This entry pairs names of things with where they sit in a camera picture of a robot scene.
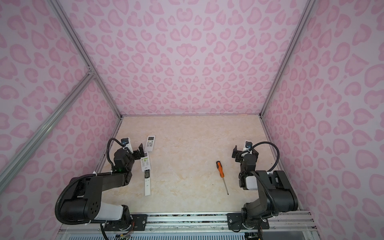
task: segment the screwdriver shaft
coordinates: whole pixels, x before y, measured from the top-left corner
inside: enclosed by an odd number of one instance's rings
[[[227,190],[227,194],[229,195],[227,185],[225,184],[225,181],[224,181],[224,177],[223,177],[223,182],[224,182],[225,189]]]

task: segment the black mounting plate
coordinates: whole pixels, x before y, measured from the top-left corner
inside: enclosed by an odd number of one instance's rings
[[[132,220],[135,222],[135,226],[133,227],[133,231],[144,231],[145,226],[147,224],[147,214],[132,214]],[[105,225],[105,231],[120,231],[120,228],[128,228],[129,226],[123,226],[121,223],[114,223],[113,221],[107,222]]]
[[[145,226],[147,225],[147,214],[133,214],[131,215],[133,221],[135,222],[135,226],[133,227],[133,231],[144,231]]]
[[[246,229],[242,225],[242,215],[241,213],[238,214],[227,214],[227,223],[228,223],[228,229],[229,230],[239,230],[241,227],[241,230],[250,230]],[[269,229],[269,223],[268,220],[266,222],[262,222],[262,229]]]

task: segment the orange screwdriver handle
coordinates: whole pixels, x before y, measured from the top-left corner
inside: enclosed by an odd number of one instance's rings
[[[216,167],[217,167],[218,171],[220,172],[220,177],[224,177],[223,167],[221,166],[221,162],[220,161],[216,162]]]

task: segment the metal grille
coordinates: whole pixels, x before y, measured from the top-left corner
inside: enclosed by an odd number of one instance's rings
[[[115,234],[107,234],[109,240],[117,240]],[[101,234],[71,234],[68,240],[104,240]],[[139,233],[129,240],[244,240],[244,233]]]

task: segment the screwdriver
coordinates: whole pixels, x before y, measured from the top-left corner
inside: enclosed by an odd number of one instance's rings
[[[223,179],[225,189],[227,190],[227,194],[229,195],[228,189],[227,189],[227,185],[225,184],[225,181],[224,181],[223,167],[221,166],[221,162],[220,161],[216,162],[216,167],[217,167],[218,171],[220,172],[220,177]]]

